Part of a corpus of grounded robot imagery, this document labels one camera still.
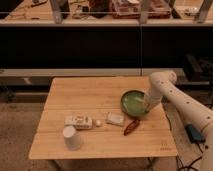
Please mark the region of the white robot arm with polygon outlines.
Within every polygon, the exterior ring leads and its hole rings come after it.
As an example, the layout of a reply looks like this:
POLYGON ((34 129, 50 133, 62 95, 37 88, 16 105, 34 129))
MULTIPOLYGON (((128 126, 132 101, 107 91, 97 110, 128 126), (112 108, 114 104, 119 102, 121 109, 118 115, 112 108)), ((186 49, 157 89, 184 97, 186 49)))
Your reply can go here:
POLYGON ((213 171, 213 110, 179 90, 175 83, 176 73, 172 70, 154 72, 149 76, 150 87, 145 93, 144 105, 147 111, 157 106, 162 97, 172 102, 205 137, 205 150, 199 171, 213 171))

